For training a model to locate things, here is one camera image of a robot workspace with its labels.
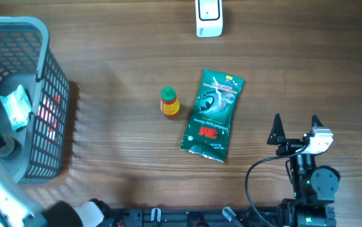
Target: wooden table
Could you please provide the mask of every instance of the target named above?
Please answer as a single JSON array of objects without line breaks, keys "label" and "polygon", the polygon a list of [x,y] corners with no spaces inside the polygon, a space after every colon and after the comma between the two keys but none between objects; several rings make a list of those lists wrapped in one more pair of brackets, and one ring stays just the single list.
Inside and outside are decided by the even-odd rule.
[{"label": "wooden table", "polygon": [[[45,206],[96,197],[112,207],[247,207],[247,169],[275,155],[274,115],[295,138],[317,114],[335,135],[317,164],[342,175],[338,225],[362,226],[361,1],[226,1],[223,10],[222,36],[199,39],[192,1],[0,7],[47,24],[71,80],[62,173],[23,187],[30,196]],[[245,79],[223,164],[179,149],[203,69]],[[164,86],[182,104],[177,120],[160,112]],[[258,206],[293,197],[283,161],[250,180]]]}]

